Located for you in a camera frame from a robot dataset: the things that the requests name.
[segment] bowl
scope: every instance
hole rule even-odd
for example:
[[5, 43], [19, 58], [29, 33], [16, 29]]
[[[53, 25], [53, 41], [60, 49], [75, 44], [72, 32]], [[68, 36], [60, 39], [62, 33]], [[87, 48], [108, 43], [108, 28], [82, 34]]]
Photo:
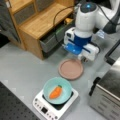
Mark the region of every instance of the bowl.
[[[62, 86], [62, 93], [59, 97], [50, 99], [49, 95], [58, 85]], [[63, 104], [71, 97], [71, 93], [72, 86], [70, 82], [61, 77], [55, 77], [48, 80], [43, 87], [43, 94], [45, 99], [52, 104]]]

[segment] black cable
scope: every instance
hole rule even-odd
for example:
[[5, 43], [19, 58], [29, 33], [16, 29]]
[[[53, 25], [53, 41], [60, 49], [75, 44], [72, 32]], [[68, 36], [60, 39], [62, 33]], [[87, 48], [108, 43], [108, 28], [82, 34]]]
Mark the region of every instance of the black cable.
[[102, 13], [104, 14], [104, 16], [108, 19], [108, 21], [109, 22], [111, 22], [111, 24], [113, 24], [113, 25], [115, 25], [115, 26], [117, 26], [117, 25], [120, 25], [120, 23], [114, 23], [112, 20], [110, 20], [108, 17], [107, 17], [107, 15], [105, 14], [105, 12], [103, 11], [103, 9], [101, 8], [101, 6], [100, 5], [97, 5], [99, 8], [100, 8], [100, 10], [102, 11]]
[[61, 13], [62, 11], [66, 10], [66, 9], [68, 9], [68, 8], [72, 8], [72, 7], [75, 7], [75, 6], [69, 6], [69, 7], [67, 7], [67, 8], [64, 8], [64, 9], [60, 10], [60, 11], [55, 15], [55, 17], [54, 17], [54, 19], [53, 19], [53, 28], [54, 28], [54, 33], [55, 33], [55, 39], [56, 39], [56, 41], [57, 41], [58, 43], [59, 43], [59, 41], [58, 41], [58, 39], [57, 39], [56, 26], [55, 26], [56, 17], [57, 17], [57, 15], [58, 15], [59, 13]]

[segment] gray table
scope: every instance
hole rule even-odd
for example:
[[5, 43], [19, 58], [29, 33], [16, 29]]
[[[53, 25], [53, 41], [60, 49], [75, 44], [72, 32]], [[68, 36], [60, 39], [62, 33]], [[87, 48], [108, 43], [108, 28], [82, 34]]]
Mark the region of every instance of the gray table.
[[[120, 38], [119, 34], [105, 35], [105, 39], [94, 36], [93, 40], [100, 46], [101, 53], [94, 62], [83, 62], [84, 73], [75, 81], [70, 81], [80, 97], [68, 109], [62, 120], [106, 120], [89, 106], [89, 91], [93, 80], [103, 77], [110, 65], [104, 61], [104, 55]], [[0, 49], [0, 80], [19, 99], [21, 99], [41, 120], [45, 118], [32, 106], [35, 95], [40, 92], [45, 82], [59, 77], [59, 63], [75, 56], [60, 47], [48, 59], [41, 61], [27, 51], [23, 51], [9, 43]]]

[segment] plate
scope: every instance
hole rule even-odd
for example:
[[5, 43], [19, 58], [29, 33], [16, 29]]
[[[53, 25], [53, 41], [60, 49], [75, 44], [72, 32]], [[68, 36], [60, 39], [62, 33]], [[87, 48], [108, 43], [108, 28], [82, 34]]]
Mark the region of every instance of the plate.
[[83, 66], [80, 60], [67, 59], [60, 63], [59, 74], [69, 80], [79, 78], [83, 73]]
[[[62, 86], [61, 95], [58, 98], [50, 99], [49, 95], [58, 85]], [[69, 81], [61, 77], [55, 77], [48, 80], [43, 87], [43, 94], [45, 99], [52, 104], [63, 104], [70, 98], [71, 93], [72, 93], [71, 84], [69, 83]]]

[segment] wooden shelf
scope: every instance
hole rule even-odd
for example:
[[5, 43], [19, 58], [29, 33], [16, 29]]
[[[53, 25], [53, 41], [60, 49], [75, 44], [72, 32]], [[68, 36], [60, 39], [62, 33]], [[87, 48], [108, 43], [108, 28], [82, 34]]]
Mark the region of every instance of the wooden shelf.
[[[37, 16], [22, 24], [22, 26], [20, 26], [20, 31], [32, 36], [36, 40], [40, 39], [47, 32], [53, 29], [53, 19], [55, 15], [64, 8], [66, 7], [59, 3], [53, 3], [51, 6], [40, 12]], [[71, 14], [72, 11], [72, 8], [62, 11], [56, 17], [56, 25]]]
[[18, 12], [20, 9], [24, 8], [26, 5], [33, 2], [32, 0], [10, 0], [12, 13]]

